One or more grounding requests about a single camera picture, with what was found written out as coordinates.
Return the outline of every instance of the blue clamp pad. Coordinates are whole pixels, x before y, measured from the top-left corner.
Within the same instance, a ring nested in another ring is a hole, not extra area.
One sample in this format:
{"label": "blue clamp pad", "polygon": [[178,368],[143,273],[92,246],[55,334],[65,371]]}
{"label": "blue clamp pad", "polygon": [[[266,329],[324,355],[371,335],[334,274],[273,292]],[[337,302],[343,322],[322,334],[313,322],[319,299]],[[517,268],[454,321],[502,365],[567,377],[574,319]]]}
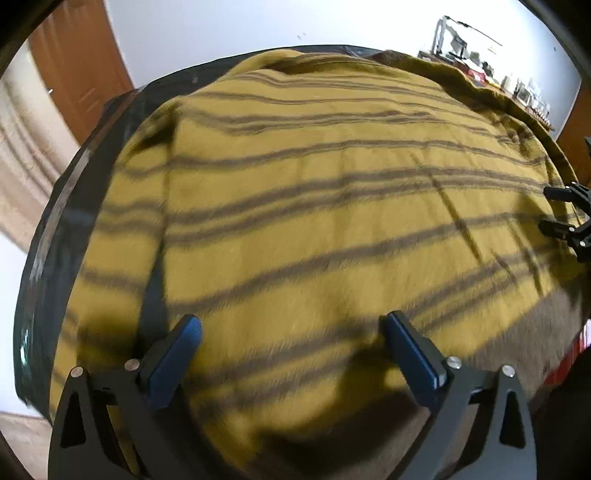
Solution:
{"label": "blue clamp pad", "polygon": [[139,381],[151,410],[167,407],[201,343],[201,321],[185,315],[168,336],[142,358]]}
{"label": "blue clamp pad", "polygon": [[440,405],[439,388],[447,381],[441,352],[414,329],[402,312],[382,317],[381,330],[417,403],[436,411]]}

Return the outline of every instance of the metal screw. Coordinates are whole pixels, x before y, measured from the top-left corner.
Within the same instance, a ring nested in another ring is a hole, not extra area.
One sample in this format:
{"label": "metal screw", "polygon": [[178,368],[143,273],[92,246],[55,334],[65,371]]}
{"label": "metal screw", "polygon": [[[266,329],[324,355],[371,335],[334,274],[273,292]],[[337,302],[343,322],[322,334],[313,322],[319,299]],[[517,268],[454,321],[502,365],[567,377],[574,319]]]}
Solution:
{"label": "metal screw", "polygon": [[445,361],[454,370],[458,370],[462,367],[462,361],[456,356],[448,356]]}
{"label": "metal screw", "polygon": [[128,372],[133,372],[139,368],[139,360],[137,358],[131,358],[125,362],[125,369]]}
{"label": "metal screw", "polygon": [[84,369],[82,367],[74,367],[70,370],[70,375],[74,378],[78,378],[84,373]]}
{"label": "metal screw", "polygon": [[515,368],[513,368],[511,365],[503,365],[503,367],[501,368],[501,371],[507,377],[514,377],[515,376]]}

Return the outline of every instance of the black bracket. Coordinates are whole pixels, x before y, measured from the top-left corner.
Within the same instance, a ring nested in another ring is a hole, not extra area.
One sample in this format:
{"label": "black bracket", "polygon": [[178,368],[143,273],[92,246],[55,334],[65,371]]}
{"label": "black bracket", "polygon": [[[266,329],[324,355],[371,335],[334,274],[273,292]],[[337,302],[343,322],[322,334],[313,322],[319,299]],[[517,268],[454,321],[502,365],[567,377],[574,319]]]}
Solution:
{"label": "black bracket", "polygon": [[450,480],[534,480],[534,433],[525,395],[515,369],[473,369],[421,336],[402,312],[381,318],[382,332],[417,402],[431,417],[389,480],[432,480],[469,404],[478,413]]}
{"label": "black bracket", "polygon": [[[478,413],[450,479],[533,480],[534,436],[525,395],[515,370],[480,371],[454,356],[445,358],[402,312],[381,318],[381,331],[417,402],[431,417],[389,479],[433,480],[443,467],[469,404]],[[194,479],[155,421],[171,401],[201,341],[191,315],[141,359],[91,374],[70,372],[57,409],[49,451],[49,480],[137,480],[119,447],[107,407],[117,405],[129,432],[141,475],[152,480]],[[225,478],[223,475],[198,477]]]}
{"label": "black bracket", "polygon": [[[570,202],[591,216],[591,190],[580,183],[572,182],[565,188],[546,187],[544,196],[548,200]],[[591,261],[591,220],[581,226],[574,226],[555,220],[541,220],[538,224],[545,236],[566,240],[567,245],[577,254],[579,262]]]}

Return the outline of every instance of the striped blanket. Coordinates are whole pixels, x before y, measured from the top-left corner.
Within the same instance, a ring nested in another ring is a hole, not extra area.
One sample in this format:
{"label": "striped blanket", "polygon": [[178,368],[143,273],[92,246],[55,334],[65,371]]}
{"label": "striped blanket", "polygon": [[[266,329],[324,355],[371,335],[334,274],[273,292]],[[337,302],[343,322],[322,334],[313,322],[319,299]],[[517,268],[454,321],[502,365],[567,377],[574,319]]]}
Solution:
{"label": "striped blanket", "polygon": [[203,322],[184,392],[223,458],[256,478],[385,478],[425,415],[378,316],[405,311],[478,367],[512,363],[533,395],[588,313],[586,271],[537,228],[583,221],[542,195],[573,180],[535,119],[451,67],[251,57],[162,105],[117,159],[51,411],[73,366],[130,358],[162,252],[168,324]]}

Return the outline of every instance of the red object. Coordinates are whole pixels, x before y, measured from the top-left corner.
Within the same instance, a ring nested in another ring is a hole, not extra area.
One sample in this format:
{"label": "red object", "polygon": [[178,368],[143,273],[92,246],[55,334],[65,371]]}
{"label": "red object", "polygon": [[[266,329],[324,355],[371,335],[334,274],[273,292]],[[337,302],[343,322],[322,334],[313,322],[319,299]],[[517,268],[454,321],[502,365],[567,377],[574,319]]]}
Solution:
{"label": "red object", "polygon": [[544,380],[545,385],[559,385],[569,373],[574,360],[579,354],[591,345],[591,320],[587,320],[583,329],[574,338],[570,348],[564,354],[562,361],[557,369],[551,371]]}
{"label": "red object", "polygon": [[475,79],[477,82],[486,83],[486,74],[477,72],[476,70],[469,69],[468,76]]}

